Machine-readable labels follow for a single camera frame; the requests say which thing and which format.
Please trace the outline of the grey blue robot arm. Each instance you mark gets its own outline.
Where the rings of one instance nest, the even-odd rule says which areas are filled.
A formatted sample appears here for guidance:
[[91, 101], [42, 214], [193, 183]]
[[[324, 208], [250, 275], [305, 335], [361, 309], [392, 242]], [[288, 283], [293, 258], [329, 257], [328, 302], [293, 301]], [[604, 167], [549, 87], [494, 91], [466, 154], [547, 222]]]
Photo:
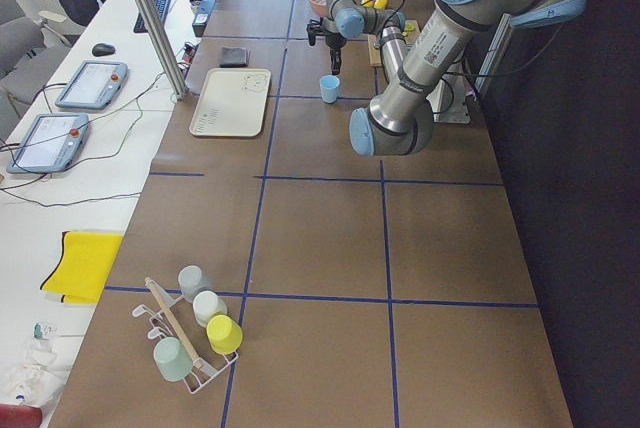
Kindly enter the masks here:
[[434, 0], [435, 9], [413, 47], [402, 36], [405, 17], [398, 10], [366, 7], [355, 0], [325, 0], [326, 14], [307, 25], [308, 39], [323, 36], [331, 69], [338, 74], [341, 49], [363, 34], [379, 39], [388, 79], [384, 92], [353, 111], [349, 133], [362, 156], [408, 155], [432, 136], [434, 117], [428, 95], [436, 88], [471, 38], [511, 16], [513, 27], [534, 28], [569, 21], [587, 0]]

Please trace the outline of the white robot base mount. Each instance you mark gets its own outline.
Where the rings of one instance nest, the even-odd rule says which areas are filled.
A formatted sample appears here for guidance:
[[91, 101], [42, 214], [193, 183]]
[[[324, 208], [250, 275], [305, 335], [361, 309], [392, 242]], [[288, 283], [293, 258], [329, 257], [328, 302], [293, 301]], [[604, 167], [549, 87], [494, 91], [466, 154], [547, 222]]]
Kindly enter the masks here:
[[434, 122], [440, 124], [469, 124], [471, 121], [466, 105], [466, 85], [462, 76], [462, 63], [454, 63], [428, 95]]

